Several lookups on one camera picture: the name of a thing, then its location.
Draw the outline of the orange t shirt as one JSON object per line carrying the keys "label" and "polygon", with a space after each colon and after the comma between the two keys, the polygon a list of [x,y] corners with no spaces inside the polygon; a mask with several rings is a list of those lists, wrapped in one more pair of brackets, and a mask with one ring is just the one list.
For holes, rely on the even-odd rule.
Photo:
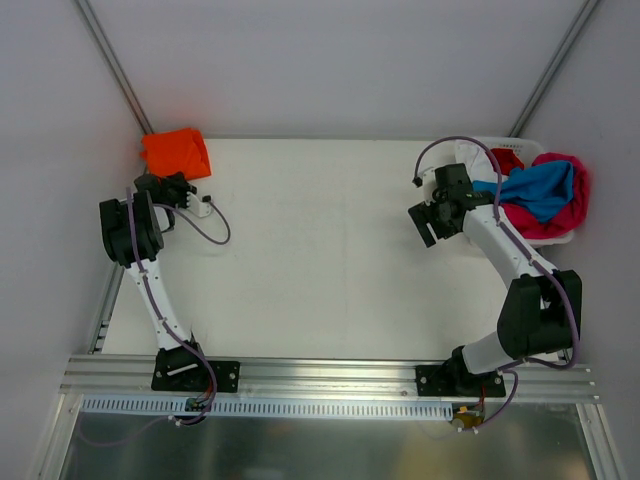
{"label": "orange t shirt", "polygon": [[168,177],[181,172],[187,180],[212,175],[212,166],[202,133],[194,128],[145,135],[140,157],[147,170]]}

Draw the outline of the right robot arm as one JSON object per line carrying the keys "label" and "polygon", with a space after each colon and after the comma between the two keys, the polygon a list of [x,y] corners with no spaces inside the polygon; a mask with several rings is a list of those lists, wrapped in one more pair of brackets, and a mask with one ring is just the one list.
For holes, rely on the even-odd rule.
{"label": "right robot arm", "polygon": [[509,222],[495,197],[477,191],[464,165],[435,169],[429,192],[409,216],[426,246],[457,234],[479,247],[507,293],[493,332],[455,348],[441,365],[415,368],[421,397],[505,396],[503,372],[544,354],[573,349],[580,339],[582,282],[544,259]]}

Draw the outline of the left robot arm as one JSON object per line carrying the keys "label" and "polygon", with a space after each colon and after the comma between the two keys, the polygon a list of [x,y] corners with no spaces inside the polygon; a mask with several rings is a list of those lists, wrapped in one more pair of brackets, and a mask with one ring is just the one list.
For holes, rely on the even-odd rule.
{"label": "left robot arm", "polygon": [[210,368],[194,333],[181,325],[161,275],[163,234],[175,226],[175,214],[192,207],[199,216],[211,212],[183,173],[168,177],[144,174],[124,200],[99,203],[104,249],[135,283],[149,313],[157,342],[151,387],[164,392],[214,391]]}

